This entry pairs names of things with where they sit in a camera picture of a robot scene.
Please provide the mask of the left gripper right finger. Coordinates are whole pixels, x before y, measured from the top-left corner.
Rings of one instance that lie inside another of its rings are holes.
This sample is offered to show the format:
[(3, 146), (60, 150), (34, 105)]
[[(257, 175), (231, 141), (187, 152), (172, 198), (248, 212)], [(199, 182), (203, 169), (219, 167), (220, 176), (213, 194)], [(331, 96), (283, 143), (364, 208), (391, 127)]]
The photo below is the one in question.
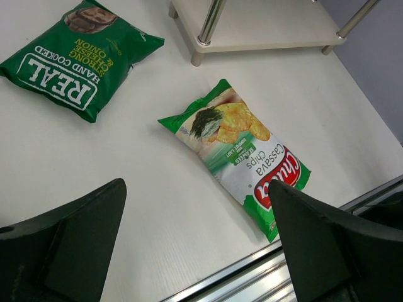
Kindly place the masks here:
[(402, 230), (358, 215), (402, 200), (402, 188), (371, 191), (346, 209), (281, 181), (269, 186), (298, 301), (401, 301)]

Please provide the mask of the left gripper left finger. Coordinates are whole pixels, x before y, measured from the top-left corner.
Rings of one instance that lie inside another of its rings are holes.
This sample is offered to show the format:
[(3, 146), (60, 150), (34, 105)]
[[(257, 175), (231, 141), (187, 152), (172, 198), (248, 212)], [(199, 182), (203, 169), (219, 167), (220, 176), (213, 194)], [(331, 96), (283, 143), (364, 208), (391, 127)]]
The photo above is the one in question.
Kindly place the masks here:
[(122, 178), (1, 228), (1, 301), (99, 301), (127, 198)]

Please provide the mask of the green Chuba bag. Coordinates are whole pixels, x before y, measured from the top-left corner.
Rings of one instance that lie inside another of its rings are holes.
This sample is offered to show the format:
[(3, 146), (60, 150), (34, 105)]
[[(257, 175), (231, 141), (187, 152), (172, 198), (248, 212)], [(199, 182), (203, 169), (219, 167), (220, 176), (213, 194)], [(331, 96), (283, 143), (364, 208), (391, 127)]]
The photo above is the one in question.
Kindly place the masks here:
[(302, 190), (310, 171), (252, 113), (230, 83), (220, 80), (184, 112), (158, 122), (201, 158), (273, 242), (278, 227), (269, 197), (270, 182), (282, 181)]

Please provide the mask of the dark green Real chips bag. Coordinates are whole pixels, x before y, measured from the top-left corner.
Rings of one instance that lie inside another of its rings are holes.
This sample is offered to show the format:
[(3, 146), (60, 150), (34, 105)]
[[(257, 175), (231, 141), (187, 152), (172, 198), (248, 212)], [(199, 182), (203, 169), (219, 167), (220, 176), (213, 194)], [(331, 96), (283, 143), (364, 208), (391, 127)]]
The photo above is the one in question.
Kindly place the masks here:
[(163, 45), (99, 2), (82, 1), (3, 61), (1, 75), (94, 123), (134, 65)]

